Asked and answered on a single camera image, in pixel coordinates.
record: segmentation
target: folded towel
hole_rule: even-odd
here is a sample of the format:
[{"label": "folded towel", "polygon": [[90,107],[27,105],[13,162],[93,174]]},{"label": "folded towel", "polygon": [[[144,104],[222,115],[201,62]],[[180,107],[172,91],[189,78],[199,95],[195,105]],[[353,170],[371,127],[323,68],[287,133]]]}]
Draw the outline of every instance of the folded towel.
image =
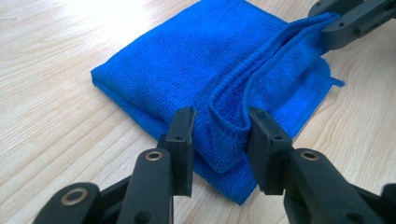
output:
[{"label": "folded towel", "polygon": [[286,23],[243,0],[202,0],[92,70],[93,84],[159,139],[174,113],[198,111],[194,170],[242,204],[256,182],[244,150],[248,107],[268,111],[293,137],[332,85],[323,14]]}]

